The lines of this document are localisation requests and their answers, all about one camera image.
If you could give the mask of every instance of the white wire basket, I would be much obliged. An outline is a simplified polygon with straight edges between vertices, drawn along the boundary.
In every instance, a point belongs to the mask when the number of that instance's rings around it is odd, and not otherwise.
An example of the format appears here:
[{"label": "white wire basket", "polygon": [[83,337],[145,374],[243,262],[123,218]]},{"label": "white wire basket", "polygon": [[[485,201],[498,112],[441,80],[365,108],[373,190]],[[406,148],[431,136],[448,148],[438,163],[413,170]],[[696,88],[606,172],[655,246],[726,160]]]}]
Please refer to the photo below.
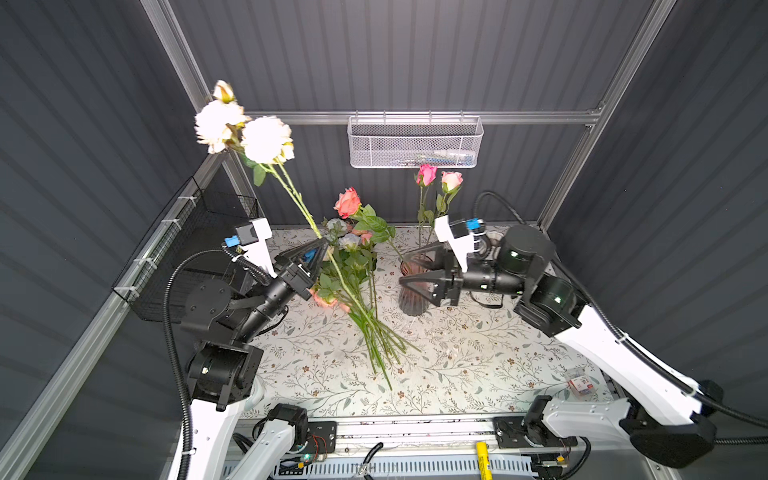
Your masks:
[{"label": "white wire basket", "polygon": [[452,114],[352,116],[346,131],[354,168],[473,168],[483,135],[480,117]]}]

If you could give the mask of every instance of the blue connector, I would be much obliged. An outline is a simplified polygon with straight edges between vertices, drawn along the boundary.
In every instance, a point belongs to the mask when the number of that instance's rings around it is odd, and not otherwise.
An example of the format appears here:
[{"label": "blue connector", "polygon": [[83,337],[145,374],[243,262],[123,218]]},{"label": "blue connector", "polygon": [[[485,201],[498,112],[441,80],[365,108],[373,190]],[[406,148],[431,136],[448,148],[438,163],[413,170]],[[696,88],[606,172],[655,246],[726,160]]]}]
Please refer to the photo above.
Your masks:
[{"label": "blue connector", "polygon": [[235,247],[240,245],[240,239],[237,238],[237,235],[233,235],[232,237],[225,238],[224,243],[227,244],[227,247]]}]

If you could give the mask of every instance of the gray wall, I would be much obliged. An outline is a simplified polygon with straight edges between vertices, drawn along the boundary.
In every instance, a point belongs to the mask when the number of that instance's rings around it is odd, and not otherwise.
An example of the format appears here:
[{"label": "gray wall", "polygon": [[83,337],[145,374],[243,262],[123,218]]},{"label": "gray wall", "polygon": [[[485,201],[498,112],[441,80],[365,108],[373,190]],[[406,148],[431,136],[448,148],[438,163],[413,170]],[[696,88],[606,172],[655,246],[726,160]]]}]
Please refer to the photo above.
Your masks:
[{"label": "gray wall", "polygon": [[678,2],[550,230],[617,325],[762,416],[766,105],[768,2]]},{"label": "gray wall", "polygon": [[[649,0],[172,0],[205,81],[232,83],[247,110],[573,110],[596,108]],[[387,220],[416,221],[414,170],[349,166],[343,127],[294,126],[293,179],[330,218],[355,187]],[[536,220],[582,127],[487,126],[462,170],[456,210],[480,190],[509,193]],[[303,223],[269,184],[270,222]],[[498,206],[486,220],[510,220]]]},{"label": "gray wall", "polygon": [[[0,2],[0,445],[204,159],[193,114],[138,2]],[[140,415],[179,416],[159,335],[131,318],[119,331],[43,451],[61,478],[99,439],[128,448],[111,438],[139,435]]]}]

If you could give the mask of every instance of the yellow glue stick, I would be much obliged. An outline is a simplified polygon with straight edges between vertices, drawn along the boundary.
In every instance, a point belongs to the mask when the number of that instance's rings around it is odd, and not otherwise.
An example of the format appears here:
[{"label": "yellow glue stick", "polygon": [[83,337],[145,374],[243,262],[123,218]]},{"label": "yellow glue stick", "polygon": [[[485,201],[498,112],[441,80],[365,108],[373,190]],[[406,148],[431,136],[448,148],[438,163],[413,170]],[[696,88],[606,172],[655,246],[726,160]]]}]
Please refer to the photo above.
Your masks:
[{"label": "yellow glue stick", "polygon": [[480,479],[492,480],[491,463],[488,461],[488,445],[485,442],[477,442],[475,447],[478,450],[478,463],[480,464]]}]

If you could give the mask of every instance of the table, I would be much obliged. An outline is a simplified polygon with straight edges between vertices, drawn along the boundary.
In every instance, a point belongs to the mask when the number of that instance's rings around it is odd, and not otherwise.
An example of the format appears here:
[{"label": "table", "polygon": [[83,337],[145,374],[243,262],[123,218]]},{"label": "table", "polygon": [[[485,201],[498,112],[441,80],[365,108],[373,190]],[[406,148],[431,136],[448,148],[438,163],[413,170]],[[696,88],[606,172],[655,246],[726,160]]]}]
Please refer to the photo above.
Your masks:
[{"label": "table", "polygon": [[[399,227],[398,249],[414,248],[416,234],[414,227]],[[267,243],[274,256],[314,238],[309,229],[274,230]],[[612,399],[596,366],[530,327],[512,312],[509,298],[503,308],[488,310],[463,293],[457,307],[405,315],[397,301],[398,255],[388,244],[376,252],[379,318],[421,350],[410,349],[389,367],[392,389],[382,373],[373,373],[362,334],[339,307],[295,297],[283,324],[253,341],[264,350],[258,376],[266,395],[244,418],[263,417],[278,402],[302,406],[312,417],[337,417],[520,412],[536,395]],[[574,367],[592,379],[592,395],[571,394],[564,373]]]}]

